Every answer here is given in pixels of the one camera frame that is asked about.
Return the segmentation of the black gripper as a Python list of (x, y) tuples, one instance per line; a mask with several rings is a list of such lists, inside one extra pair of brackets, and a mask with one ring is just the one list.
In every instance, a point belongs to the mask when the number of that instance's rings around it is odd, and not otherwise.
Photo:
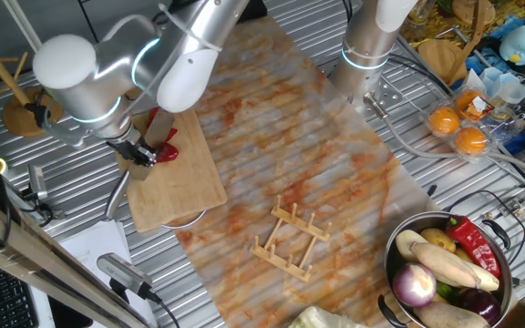
[(108, 139), (107, 144), (123, 158), (143, 167), (153, 167), (157, 162), (157, 150), (134, 139)]

